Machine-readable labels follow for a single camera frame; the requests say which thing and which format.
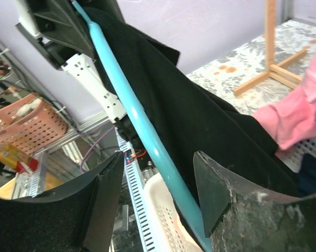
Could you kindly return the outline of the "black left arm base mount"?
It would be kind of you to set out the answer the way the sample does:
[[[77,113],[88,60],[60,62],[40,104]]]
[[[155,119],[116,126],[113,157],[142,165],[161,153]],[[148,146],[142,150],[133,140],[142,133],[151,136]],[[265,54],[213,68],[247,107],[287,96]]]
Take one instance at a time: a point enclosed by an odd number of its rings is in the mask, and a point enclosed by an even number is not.
[[[125,165],[137,164],[141,171],[154,169],[154,163],[151,160],[146,149],[135,150],[128,149],[124,152]]]

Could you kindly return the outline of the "black printed t-shirt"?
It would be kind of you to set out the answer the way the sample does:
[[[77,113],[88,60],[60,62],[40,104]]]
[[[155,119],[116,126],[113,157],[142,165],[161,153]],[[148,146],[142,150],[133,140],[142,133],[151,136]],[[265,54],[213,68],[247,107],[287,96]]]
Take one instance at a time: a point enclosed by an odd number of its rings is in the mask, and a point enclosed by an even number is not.
[[[179,53],[107,12],[86,7],[102,29],[123,73],[179,174],[198,199],[193,155],[270,190],[298,196],[297,177],[276,157],[277,143],[256,119],[193,83],[176,67]]]

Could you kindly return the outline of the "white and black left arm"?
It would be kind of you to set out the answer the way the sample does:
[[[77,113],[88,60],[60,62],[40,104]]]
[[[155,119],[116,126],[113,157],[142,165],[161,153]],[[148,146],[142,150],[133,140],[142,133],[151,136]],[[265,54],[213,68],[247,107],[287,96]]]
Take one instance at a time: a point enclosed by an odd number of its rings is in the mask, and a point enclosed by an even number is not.
[[[18,30],[57,70],[73,76],[103,107],[109,120],[122,129],[130,125],[118,97],[107,90],[102,64],[89,27],[72,1],[15,1]]]

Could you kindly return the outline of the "blue plastic hanger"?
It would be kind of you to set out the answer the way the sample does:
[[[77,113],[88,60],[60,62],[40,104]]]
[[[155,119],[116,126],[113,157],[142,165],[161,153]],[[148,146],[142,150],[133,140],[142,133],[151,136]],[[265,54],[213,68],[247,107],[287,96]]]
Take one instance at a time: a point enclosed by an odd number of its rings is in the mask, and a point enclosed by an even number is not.
[[[126,76],[116,60],[101,27],[88,16],[77,1],[72,1],[76,11],[88,25],[90,37],[99,59],[127,112],[138,136],[156,165],[178,209],[185,218],[204,251],[212,251],[209,238],[205,237],[201,210],[180,176],[176,166],[161,142],[154,126],[144,112]]]

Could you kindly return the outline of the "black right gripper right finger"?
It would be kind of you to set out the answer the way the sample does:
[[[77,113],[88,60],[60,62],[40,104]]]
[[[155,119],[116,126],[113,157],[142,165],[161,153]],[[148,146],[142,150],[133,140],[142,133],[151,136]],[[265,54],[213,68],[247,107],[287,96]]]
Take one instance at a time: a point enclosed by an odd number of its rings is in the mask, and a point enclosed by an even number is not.
[[[316,251],[316,193],[297,198],[269,190],[201,151],[193,164],[213,251]]]

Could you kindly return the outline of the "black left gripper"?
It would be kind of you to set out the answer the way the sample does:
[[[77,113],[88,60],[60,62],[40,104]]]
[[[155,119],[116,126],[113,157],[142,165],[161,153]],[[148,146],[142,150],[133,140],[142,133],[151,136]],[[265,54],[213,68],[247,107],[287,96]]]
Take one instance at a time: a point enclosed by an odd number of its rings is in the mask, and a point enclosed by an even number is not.
[[[14,4],[19,20],[16,28],[55,69],[62,70],[75,50],[94,57],[88,26],[71,1],[29,0],[28,5],[27,1]]]

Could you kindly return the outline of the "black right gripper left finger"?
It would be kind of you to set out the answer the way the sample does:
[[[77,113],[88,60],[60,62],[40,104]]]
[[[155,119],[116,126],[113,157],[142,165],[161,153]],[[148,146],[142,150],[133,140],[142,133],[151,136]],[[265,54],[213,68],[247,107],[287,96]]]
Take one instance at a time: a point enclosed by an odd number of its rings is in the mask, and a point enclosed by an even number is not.
[[[0,198],[0,251],[108,251],[123,171],[118,151],[35,197]]]

